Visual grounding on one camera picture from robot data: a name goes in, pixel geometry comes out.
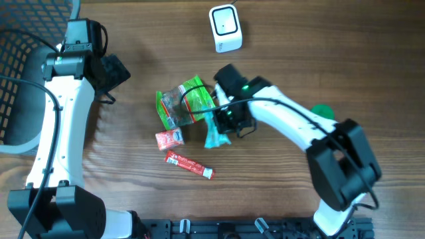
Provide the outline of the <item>teal packet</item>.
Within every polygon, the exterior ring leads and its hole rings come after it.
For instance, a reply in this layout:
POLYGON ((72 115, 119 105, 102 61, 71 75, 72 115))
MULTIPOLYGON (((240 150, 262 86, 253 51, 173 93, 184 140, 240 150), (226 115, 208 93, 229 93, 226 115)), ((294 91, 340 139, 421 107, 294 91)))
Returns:
POLYGON ((213 120, 213 113, 204 113, 204 119, 207 123, 207 137, 205 140, 205 148, 212 149, 218 148, 223 144, 231 144, 227 134, 220 134, 218 128, 213 120))

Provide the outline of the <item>green candy bag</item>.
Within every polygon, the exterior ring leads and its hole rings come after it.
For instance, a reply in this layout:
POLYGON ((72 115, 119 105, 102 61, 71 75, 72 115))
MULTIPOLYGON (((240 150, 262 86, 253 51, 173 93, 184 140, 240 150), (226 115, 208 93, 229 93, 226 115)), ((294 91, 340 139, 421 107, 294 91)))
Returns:
POLYGON ((166 130, 196 123, 204 118, 204 114, 189 114, 187 111, 197 112, 214 107, 207 87, 198 76, 168 92, 156 92, 157 113, 166 130))

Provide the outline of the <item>red small snack pack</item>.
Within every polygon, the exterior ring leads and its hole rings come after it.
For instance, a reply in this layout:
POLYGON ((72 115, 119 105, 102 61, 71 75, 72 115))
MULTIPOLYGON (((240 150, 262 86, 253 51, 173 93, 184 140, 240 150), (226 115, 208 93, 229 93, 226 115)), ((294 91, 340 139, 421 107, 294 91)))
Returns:
POLYGON ((178 145, 184 145, 183 134, 180 127, 155 134, 160 151, 168 150, 178 145))

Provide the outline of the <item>red long snack stick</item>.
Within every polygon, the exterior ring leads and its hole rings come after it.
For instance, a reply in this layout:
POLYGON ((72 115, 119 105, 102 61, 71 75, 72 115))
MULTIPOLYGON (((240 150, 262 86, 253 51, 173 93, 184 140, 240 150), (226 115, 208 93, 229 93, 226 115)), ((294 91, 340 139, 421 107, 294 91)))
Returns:
POLYGON ((196 161, 193 161, 187 157, 177 154, 174 151, 169 150, 164 158, 164 161, 168 164, 178 166, 182 169, 186 169, 192 173, 203 176, 207 179, 212 179, 215 175, 215 171, 211 168, 205 167, 196 161))

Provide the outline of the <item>green lidded jar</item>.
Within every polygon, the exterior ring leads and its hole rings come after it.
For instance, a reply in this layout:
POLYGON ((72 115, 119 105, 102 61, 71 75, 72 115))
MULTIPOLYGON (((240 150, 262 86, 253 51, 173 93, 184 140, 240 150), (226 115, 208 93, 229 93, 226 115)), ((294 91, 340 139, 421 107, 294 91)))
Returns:
POLYGON ((329 119, 329 120, 334 120, 335 119, 335 113, 333 111, 333 109, 325 104, 318 104, 315 105, 314 107, 312 107, 311 111, 318 115, 321 116, 323 118, 329 119))

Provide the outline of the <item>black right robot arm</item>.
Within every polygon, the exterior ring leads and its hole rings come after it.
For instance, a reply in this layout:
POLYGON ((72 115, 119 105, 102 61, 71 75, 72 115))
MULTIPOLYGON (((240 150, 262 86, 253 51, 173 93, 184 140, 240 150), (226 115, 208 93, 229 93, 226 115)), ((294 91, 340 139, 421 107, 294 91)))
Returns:
POLYGON ((305 109, 260 76, 249 81, 239 74, 217 74, 214 79, 219 130, 237 132, 255 120, 295 143, 306 154, 321 199, 313 222, 326 236, 340 234, 382 177, 363 128, 351 119, 338 123, 305 109))

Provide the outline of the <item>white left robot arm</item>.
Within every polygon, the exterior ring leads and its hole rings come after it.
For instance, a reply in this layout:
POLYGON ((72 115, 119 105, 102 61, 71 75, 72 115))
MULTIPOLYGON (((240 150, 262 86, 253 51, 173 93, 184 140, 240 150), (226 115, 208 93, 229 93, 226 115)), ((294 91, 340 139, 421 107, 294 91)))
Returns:
POLYGON ((90 50, 53 52, 43 64, 44 119, 33 168, 7 206, 19 237, 136 238, 137 214, 107 209, 84 188, 82 154, 92 103, 130 78, 119 58, 90 50))

